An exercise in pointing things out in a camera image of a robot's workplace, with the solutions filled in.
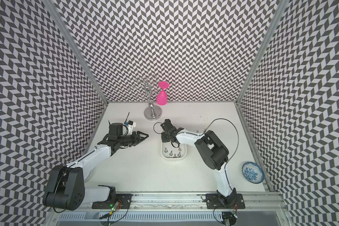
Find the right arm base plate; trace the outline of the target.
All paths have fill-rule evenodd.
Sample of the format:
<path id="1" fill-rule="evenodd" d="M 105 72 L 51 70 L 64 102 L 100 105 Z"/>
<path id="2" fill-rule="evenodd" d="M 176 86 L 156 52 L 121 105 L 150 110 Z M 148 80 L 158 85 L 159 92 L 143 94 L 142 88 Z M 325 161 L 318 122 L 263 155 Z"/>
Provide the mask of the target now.
<path id="1" fill-rule="evenodd" d="M 242 194 L 231 194 L 228 197 L 224 197 L 221 194 L 209 193 L 205 194 L 207 209 L 245 209 L 245 203 Z"/>

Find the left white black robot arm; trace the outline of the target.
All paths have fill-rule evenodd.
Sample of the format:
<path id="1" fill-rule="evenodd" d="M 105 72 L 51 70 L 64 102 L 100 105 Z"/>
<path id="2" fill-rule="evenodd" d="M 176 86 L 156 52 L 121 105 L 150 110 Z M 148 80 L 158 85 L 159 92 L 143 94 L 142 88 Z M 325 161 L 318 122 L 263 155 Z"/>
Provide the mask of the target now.
<path id="1" fill-rule="evenodd" d="M 108 133 L 94 150 L 66 165 L 54 167 L 44 189 L 42 203 L 54 212 L 74 211 L 82 204 L 104 204 L 113 210 L 118 198 L 114 186 L 86 187 L 85 180 L 101 162 L 112 157 L 118 150 L 134 147 L 149 137 L 140 131 L 131 131 L 123 123 L 109 125 Z"/>

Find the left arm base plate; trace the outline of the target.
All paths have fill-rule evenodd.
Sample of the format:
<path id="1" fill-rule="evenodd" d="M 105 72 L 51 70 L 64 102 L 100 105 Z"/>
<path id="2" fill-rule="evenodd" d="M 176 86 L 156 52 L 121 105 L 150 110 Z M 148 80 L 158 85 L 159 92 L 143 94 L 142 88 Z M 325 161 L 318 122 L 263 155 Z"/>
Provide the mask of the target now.
<path id="1" fill-rule="evenodd" d="M 109 210 L 112 209 L 117 202 L 119 202 L 121 210 L 127 210 L 130 208 L 132 197 L 133 194 L 130 193 L 116 194 L 114 198 L 110 198 L 107 201 L 94 202 L 91 208 L 97 210 Z"/>

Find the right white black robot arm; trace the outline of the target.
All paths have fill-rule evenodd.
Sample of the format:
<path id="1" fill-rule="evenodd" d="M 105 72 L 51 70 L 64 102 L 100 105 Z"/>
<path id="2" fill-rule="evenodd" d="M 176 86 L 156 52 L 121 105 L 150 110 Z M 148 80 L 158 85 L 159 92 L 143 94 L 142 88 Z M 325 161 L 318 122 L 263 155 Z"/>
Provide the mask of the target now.
<path id="1" fill-rule="evenodd" d="M 229 202 L 233 201 L 237 193 L 227 171 L 229 150 L 215 132 L 206 130 L 198 133 L 187 131 L 182 127 L 176 128 L 169 119 L 160 126 L 163 130 L 161 133 L 163 143 L 188 145 L 197 149 L 205 165 L 213 170 L 219 197 Z"/>

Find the white rectangular storage tray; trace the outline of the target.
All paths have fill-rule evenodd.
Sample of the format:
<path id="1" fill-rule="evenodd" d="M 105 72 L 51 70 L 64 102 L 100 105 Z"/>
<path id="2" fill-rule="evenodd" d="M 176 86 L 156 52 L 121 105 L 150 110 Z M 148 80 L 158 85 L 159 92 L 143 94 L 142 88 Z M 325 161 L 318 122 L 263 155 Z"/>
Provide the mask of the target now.
<path id="1" fill-rule="evenodd" d="M 181 160 L 184 159 L 187 155 L 187 146 L 186 144 L 176 144 L 176 143 L 163 143 L 161 142 L 161 155 L 166 160 Z"/>

